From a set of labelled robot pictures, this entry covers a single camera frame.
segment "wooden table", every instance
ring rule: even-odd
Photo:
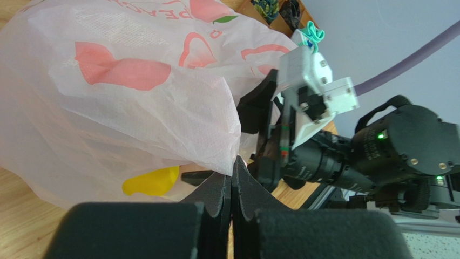
[[[243,0],[223,0],[236,9]],[[0,0],[0,29],[29,0]],[[336,133],[334,124],[326,130]],[[299,208],[317,184],[293,191],[281,182],[273,195],[291,208]],[[40,200],[15,174],[0,168],[0,259],[41,258],[65,210]]]

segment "yellow balloon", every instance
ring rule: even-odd
[[[143,193],[150,196],[162,196],[169,192],[179,176],[179,167],[169,167],[136,176],[126,180],[121,187],[123,193]]]

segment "teal cable tie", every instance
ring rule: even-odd
[[[299,29],[302,34],[308,38],[308,40],[312,43],[313,45],[313,53],[318,52],[318,43],[324,39],[325,32],[323,30],[319,30],[317,27],[315,27],[315,24],[312,21],[308,21],[307,26],[304,28]],[[301,42],[299,46],[305,46],[308,45],[306,41]]]

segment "plastic bag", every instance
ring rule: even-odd
[[[196,163],[230,175],[235,104],[295,48],[214,0],[37,0],[0,32],[0,166],[61,207]]]

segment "screw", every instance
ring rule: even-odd
[[[299,107],[300,107],[300,110],[302,112],[304,112],[304,111],[308,110],[308,108],[310,108],[310,106],[308,106],[308,103],[301,103],[301,104],[299,104]]]

